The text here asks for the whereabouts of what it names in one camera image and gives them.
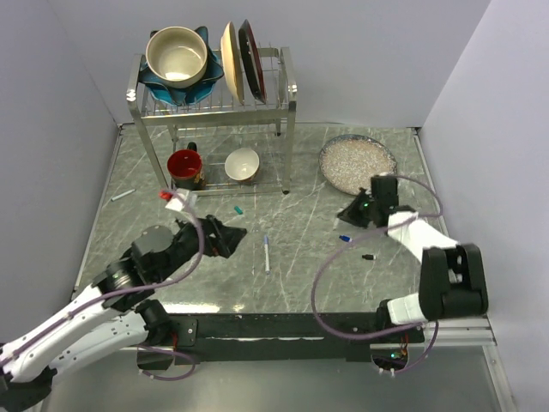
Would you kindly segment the white marker with purple tip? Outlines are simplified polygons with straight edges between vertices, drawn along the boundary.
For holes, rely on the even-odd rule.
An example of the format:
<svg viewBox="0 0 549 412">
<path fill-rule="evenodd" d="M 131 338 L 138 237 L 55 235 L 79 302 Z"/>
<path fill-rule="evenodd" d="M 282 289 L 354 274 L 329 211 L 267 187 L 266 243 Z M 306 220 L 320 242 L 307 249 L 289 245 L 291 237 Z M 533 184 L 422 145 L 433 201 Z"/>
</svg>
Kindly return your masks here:
<svg viewBox="0 0 549 412">
<path fill-rule="evenodd" d="M 263 236 L 263 250 L 265 255 L 265 273 L 269 275 L 271 273 L 270 255 L 269 255 L 269 239 L 268 235 Z"/>
</svg>

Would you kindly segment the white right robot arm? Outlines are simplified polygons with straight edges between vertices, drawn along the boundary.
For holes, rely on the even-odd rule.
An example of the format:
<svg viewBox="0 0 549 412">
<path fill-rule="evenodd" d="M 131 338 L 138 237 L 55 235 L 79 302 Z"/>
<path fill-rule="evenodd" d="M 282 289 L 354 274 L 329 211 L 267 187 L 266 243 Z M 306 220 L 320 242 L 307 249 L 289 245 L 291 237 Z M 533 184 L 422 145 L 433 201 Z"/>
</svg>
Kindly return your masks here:
<svg viewBox="0 0 549 412">
<path fill-rule="evenodd" d="M 374 197 L 364 189 L 337 218 L 355 227 L 384 227 L 385 233 L 417 258 L 419 290 L 387 300 L 375 322 L 377 335 L 394 342 L 406 324 L 487 313 L 489 300 L 478 246 L 453 240 L 431 226 L 395 194 Z"/>
</svg>

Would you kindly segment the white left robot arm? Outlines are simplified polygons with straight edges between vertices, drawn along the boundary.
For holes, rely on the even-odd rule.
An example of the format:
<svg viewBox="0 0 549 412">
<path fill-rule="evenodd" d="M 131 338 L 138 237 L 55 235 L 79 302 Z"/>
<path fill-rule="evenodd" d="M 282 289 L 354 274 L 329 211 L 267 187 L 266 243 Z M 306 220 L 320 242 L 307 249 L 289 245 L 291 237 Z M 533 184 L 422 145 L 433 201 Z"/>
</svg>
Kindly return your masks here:
<svg viewBox="0 0 549 412">
<path fill-rule="evenodd" d="M 195 255 L 229 258 L 246 236 L 213 215 L 146 228 L 66 307 L 1 347 L 1 407 L 26 411 L 41 403 L 69 373 L 125 346 L 158 345 L 170 318 L 152 296 Z"/>
</svg>

